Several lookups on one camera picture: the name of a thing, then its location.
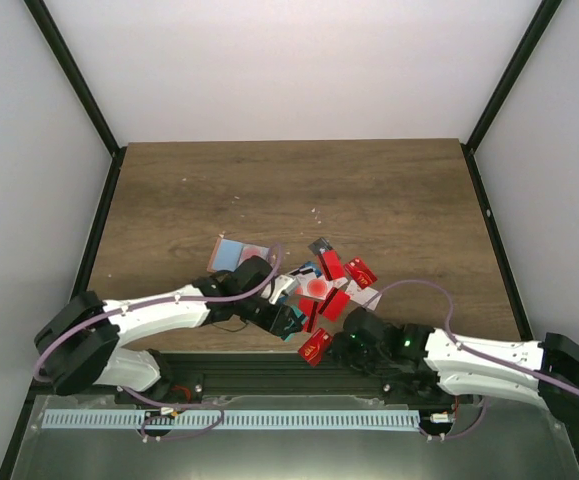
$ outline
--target metal floor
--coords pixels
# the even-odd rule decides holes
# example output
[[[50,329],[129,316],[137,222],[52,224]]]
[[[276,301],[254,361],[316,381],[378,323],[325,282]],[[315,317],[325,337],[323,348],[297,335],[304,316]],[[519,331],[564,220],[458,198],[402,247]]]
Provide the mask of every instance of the metal floor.
[[[548,414],[512,402],[493,402],[478,430],[444,444],[427,443],[417,433],[308,430],[213,431],[144,444],[134,430],[39,428],[45,407],[52,408],[39,398],[17,480],[579,478],[565,429]],[[461,409],[465,426],[476,413],[474,407]]]

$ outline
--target wood grain surface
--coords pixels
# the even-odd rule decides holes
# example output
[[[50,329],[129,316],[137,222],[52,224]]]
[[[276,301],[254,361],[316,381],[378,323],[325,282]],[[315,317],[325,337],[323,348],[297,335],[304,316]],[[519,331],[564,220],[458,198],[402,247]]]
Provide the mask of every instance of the wood grain surface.
[[[517,340],[496,259],[457,140],[131,144],[90,288],[127,299],[206,275],[216,238],[281,242],[281,271],[313,259],[324,236],[343,259],[360,256],[377,288],[428,279],[454,297],[456,332]],[[377,313],[440,326],[445,298],[423,286],[391,290]],[[332,333],[342,320],[320,325]],[[237,319],[221,324],[237,328]],[[295,351],[253,325],[206,326],[136,342],[162,351]]]

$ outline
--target purple cable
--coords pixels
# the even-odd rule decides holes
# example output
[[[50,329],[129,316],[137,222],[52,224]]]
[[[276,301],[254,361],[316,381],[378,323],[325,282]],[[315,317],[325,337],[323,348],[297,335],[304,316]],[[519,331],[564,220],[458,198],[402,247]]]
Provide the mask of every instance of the purple cable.
[[[277,243],[277,244],[273,245],[271,248],[272,249],[275,248],[278,251],[277,256],[276,256],[276,263],[274,263],[273,268],[271,269],[271,273],[269,273],[269,275],[267,275],[265,277],[265,279],[258,286],[252,288],[248,292],[241,293],[240,295],[233,295],[231,297],[202,297],[202,296],[180,297],[178,300],[176,300],[176,298],[174,296],[155,298],[155,299],[145,300],[143,302],[130,305],[127,308],[127,311],[132,312],[134,310],[138,310],[138,309],[146,308],[146,307],[151,307],[153,305],[160,305],[163,303],[174,303],[174,302],[228,303],[228,302],[237,302],[238,300],[242,300],[243,298],[250,297],[250,296],[258,293],[263,288],[265,288],[267,286],[267,284],[269,282],[271,282],[271,280],[273,280],[273,277],[276,276],[276,274],[278,273],[278,270],[280,269],[280,263],[281,263],[281,258],[282,258],[282,246],[279,243]],[[123,313],[122,308],[116,308],[116,309],[110,310],[108,312],[100,313],[98,315],[95,315],[95,316],[85,320],[82,323],[79,323],[75,327],[70,328],[65,333],[60,335],[51,345],[49,345],[45,349],[44,352],[42,352],[42,354],[38,358],[38,361],[36,361],[36,364],[33,367],[33,378],[35,378],[39,382],[45,382],[46,383],[46,382],[51,381],[51,379],[49,377],[45,377],[45,376],[41,375],[40,370],[43,368],[45,362],[47,361],[47,358],[49,358],[49,356],[53,352],[55,352],[56,349],[60,345],[62,345],[67,340],[69,340],[76,333],[81,332],[81,331],[85,330],[86,328],[89,328],[90,326],[92,326],[92,325],[94,325],[94,324],[96,324],[96,323],[98,323],[106,318],[109,318],[109,317],[112,317],[114,315],[118,315],[121,313]]]
[[[458,340],[458,338],[456,338],[456,335],[451,331],[451,318],[453,317],[453,311],[454,311],[453,299],[451,298],[451,295],[449,294],[449,292],[447,290],[445,290],[440,285],[437,285],[433,282],[430,282],[428,280],[400,280],[398,282],[394,282],[391,285],[387,285],[385,288],[380,290],[376,295],[374,295],[372,298],[370,298],[369,301],[363,305],[363,307],[367,307],[367,305],[369,305],[369,303],[371,303],[377,296],[382,295],[387,290],[394,288],[394,287],[399,287],[401,285],[407,285],[407,284],[419,284],[419,285],[426,285],[428,287],[435,288],[436,290],[441,292],[447,298],[447,301],[449,302],[449,311],[447,312],[447,316],[445,317],[444,331],[445,331],[447,337],[449,338],[449,340],[451,340],[451,342],[453,342],[456,345],[456,347],[458,347],[459,350],[464,350],[465,352],[468,352],[468,353],[470,353],[478,358],[482,358],[483,360],[487,360],[487,361],[495,363],[497,365],[501,365],[503,367],[507,367],[507,368],[510,368],[512,370],[516,370],[517,372],[523,373],[525,375],[529,375],[529,376],[534,377],[538,380],[542,380],[543,382],[549,383],[555,387],[558,387],[566,392],[569,392],[569,393],[579,397],[579,388],[572,387],[571,385],[563,382],[562,380],[558,380],[557,378],[552,378],[548,375],[545,375],[544,373],[536,372],[534,370],[530,370],[528,368],[521,367],[521,366],[516,365],[514,363],[507,362],[506,360],[501,360],[499,358],[493,357],[493,356],[488,355],[486,353],[479,352],[478,350],[474,350],[473,348],[462,344],[460,342],[460,340]]]

